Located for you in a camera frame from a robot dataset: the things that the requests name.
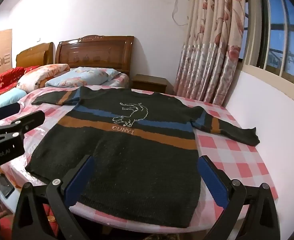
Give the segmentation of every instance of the sweater sleeve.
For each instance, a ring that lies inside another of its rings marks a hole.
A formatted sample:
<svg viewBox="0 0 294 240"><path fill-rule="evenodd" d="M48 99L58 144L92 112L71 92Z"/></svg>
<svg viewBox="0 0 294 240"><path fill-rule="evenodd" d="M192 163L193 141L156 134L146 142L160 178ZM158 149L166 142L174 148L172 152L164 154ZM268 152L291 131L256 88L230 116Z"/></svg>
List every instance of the sweater sleeve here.
<svg viewBox="0 0 294 240"><path fill-rule="evenodd" d="M55 91L37 97L32 105L41 105L48 103L52 105L76 105L80 101L81 88L70 91Z"/></svg>
<svg viewBox="0 0 294 240"><path fill-rule="evenodd" d="M219 133L235 141L256 146L260 143L256 135L256 128L241 129L228 122L218 119L208 114L202 107L187 107L185 108L191 124L196 129L207 133Z"/></svg>

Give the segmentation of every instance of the orange stripe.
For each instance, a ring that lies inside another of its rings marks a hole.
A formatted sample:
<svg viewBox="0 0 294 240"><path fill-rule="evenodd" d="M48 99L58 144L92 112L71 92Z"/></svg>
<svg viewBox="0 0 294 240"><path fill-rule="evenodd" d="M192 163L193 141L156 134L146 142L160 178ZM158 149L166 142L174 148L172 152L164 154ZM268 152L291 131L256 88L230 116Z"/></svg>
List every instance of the orange stripe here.
<svg viewBox="0 0 294 240"><path fill-rule="evenodd" d="M124 127L113 123L107 122L94 122L89 120L81 120L77 118L73 118L70 116L64 116L59 120L58 124L64 127L73 127L73 128L82 128L82 127L94 127L104 131L118 131L128 133L134 136L139 136L141 138L156 141L168 145L172 145L178 148L183 148L186 150L197 150L196 141L193 139L183 139L179 137L146 132L140 129L132 129L130 127Z"/></svg>
<svg viewBox="0 0 294 240"><path fill-rule="evenodd" d="M61 106L66 100L67 98L70 96L70 94L73 92L73 90L71 91L67 91L65 93L65 95L60 99L60 101L58 101L57 105Z"/></svg>
<svg viewBox="0 0 294 240"><path fill-rule="evenodd" d="M216 117L213 117L210 133L220 133L219 119Z"/></svg>

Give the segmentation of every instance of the pink checkered bedsheet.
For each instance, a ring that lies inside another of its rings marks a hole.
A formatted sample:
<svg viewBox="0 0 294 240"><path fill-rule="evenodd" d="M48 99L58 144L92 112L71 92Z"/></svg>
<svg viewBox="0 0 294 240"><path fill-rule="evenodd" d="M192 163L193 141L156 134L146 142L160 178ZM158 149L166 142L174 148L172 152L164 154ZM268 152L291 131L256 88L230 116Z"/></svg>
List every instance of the pink checkered bedsheet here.
<svg viewBox="0 0 294 240"><path fill-rule="evenodd" d="M111 89L107 86L88 87L92 90ZM44 93L73 89L43 88L35 90L21 100L20 113L0 121L0 125L8 124L16 118L32 113L36 110L42 110L46 115L43 125L25 134L25 154L1 166L3 172L20 187L22 187L27 181L30 181L33 185L43 184L41 181L26 172L25 166L30 161L32 152L43 139L45 134L60 118L73 108L73 106L55 106L50 104L34 106L31 105L31 102ZM152 93L141 90L133 91L146 94ZM233 125L239 126L236 120L223 107L181 97L176 98L189 107L201 106L209 114L228 121ZM219 169L224 170L231 179L239 179L244 185L260 186L263 182L268 183L271 187L274 198L278 198L270 174L255 147L235 142L220 135L209 134L199 130L195 130L195 135L200 156L208 155ZM247 208L248 207L244 206L239 219L244 218ZM80 203L71 207L70 210L74 214L101 224L148 233L182 233L209 229L213 226L222 212L222 208L215 204L204 182L201 183L199 203L188 228L169 228L116 218Z"/></svg>

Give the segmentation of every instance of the wooden headboard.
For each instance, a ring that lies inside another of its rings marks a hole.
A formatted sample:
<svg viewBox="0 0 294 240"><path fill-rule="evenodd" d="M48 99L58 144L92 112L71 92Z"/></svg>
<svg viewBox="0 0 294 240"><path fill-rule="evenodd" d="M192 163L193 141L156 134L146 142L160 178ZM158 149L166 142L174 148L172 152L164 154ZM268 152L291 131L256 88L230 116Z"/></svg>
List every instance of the wooden headboard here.
<svg viewBox="0 0 294 240"><path fill-rule="evenodd" d="M114 68L129 75L133 36L97 36L61 41L55 63L67 63L71 68Z"/></svg>
<svg viewBox="0 0 294 240"><path fill-rule="evenodd" d="M23 50L16 56L16 67L32 67L53 64L54 43L41 43Z"/></svg>

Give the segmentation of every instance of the cable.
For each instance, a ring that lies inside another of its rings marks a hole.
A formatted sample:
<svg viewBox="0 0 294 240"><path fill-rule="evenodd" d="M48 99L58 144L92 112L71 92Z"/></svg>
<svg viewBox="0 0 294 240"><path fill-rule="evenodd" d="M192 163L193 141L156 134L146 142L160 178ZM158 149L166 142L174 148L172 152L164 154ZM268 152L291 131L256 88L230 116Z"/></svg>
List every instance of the cable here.
<svg viewBox="0 0 294 240"><path fill-rule="evenodd" d="M177 26L185 26L185 25L187 25L187 23L181 25L181 24L178 24L178 23L176 22L176 20L175 20L175 14L176 14L177 12L178 12L178 0L175 0L174 10L173 10L173 13L171 14L171 17L172 17L172 19L174 20L174 22L175 22L175 24L176 24Z"/></svg>

